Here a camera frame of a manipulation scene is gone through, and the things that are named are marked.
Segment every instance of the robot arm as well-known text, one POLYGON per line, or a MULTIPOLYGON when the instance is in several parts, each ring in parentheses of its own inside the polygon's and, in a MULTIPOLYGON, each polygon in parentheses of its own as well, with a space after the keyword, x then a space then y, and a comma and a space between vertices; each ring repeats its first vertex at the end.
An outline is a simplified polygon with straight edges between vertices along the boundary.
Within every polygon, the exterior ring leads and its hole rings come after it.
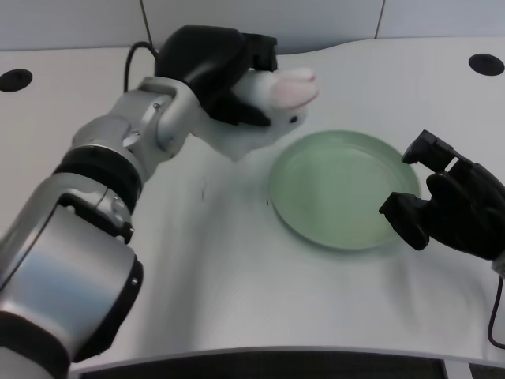
POLYGON ((154 77, 77 132, 0 244, 2 377, 63 378, 71 362, 110 347, 143 279, 127 245, 131 215, 145 182, 191 132, 230 156, 213 137, 252 124, 263 139, 242 143, 239 158, 300 124, 302 103, 316 95, 311 80, 302 80, 289 118, 234 90, 250 69, 263 74, 257 80, 270 77, 267 92, 274 90, 275 44, 233 29, 184 27, 159 52, 154 77))

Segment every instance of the table surface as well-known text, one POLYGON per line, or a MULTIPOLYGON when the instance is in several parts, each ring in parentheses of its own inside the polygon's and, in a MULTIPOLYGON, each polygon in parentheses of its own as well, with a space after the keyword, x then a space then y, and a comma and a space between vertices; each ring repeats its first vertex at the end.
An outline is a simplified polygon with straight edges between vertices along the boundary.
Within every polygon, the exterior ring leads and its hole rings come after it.
MULTIPOLYGON (((0 53, 0 72, 33 83, 0 92, 0 233, 52 170, 79 127, 122 92, 126 49, 0 53)), ((505 366, 486 337, 497 275, 489 262, 431 241, 335 252, 289 231, 267 202, 267 178, 296 139, 328 129, 369 133, 399 151, 428 129, 505 180, 505 75, 469 68, 505 61, 505 38, 380 39, 279 57, 312 67, 320 97, 306 123, 232 163, 190 137, 145 186, 131 246, 145 279, 112 348, 74 367, 241 347, 386 351, 505 366)), ((131 83, 152 73, 139 51, 131 83)), ((428 196, 428 170, 415 167, 428 196)), ((505 311, 496 321, 505 340, 505 311)))

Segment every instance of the toy ear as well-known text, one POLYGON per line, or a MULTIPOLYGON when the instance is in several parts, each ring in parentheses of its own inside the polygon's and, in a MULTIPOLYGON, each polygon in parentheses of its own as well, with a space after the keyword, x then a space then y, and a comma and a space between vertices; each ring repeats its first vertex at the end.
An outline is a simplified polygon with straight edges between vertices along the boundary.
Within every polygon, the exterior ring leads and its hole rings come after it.
POLYGON ((314 81, 316 75, 313 69, 280 69, 274 72, 278 79, 287 79, 290 81, 314 81))
POLYGON ((279 78, 271 91, 271 105, 277 109, 293 110, 310 103, 317 94, 317 87, 311 81, 279 78))

